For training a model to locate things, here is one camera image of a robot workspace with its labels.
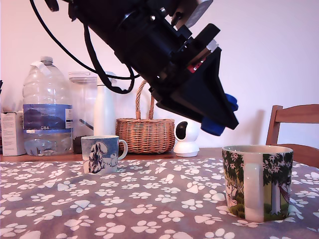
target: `robotic arm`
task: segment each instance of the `robotic arm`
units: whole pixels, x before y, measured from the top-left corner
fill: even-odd
[[[51,11],[59,10],[56,0],[45,1]],[[150,84],[158,107],[200,122],[202,130],[217,136],[225,127],[238,125],[234,115],[237,100],[224,93],[218,77],[221,49],[214,37],[220,30],[209,24],[196,38],[189,30],[213,0],[64,1],[69,3],[70,18],[84,24],[95,72],[110,90],[120,94],[131,91],[133,67]],[[172,16],[171,23],[166,21],[167,15]],[[130,69],[128,90],[111,86],[96,57],[89,28]]]

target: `wicker basket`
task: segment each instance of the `wicker basket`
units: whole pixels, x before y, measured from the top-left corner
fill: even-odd
[[[142,81],[136,95],[136,119],[116,120],[116,135],[125,140],[130,153],[164,153],[175,144],[174,120],[153,119],[154,98],[151,99],[149,119],[141,119],[140,98],[146,81]]]

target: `basket handle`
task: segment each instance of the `basket handle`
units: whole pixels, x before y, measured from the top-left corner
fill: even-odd
[[[141,108],[140,108],[140,99],[141,99],[141,93],[143,90],[144,85],[147,83],[146,80],[143,80],[138,92],[136,94],[136,101],[135,101],[135,109],[136,109],[136,119],[140,120],[141,119]],[[149,120],[152,120],[154,117],[154,97],[151,97],[151,109],[150,109],[150,113],[149,113]]]

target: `cardboard box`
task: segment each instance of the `cardboard box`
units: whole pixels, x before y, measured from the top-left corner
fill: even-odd
[[[1,114],[2,150],[4,156],[25,154],[23,139],[23,113]]]

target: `gray tablecloth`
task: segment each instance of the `gray tablecloth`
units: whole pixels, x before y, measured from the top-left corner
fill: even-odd
[[[21,239],[318,239],[319,170],[294,164],[290,216],[252,223],[226,207],[219,159],[1,162],[0,234]]]

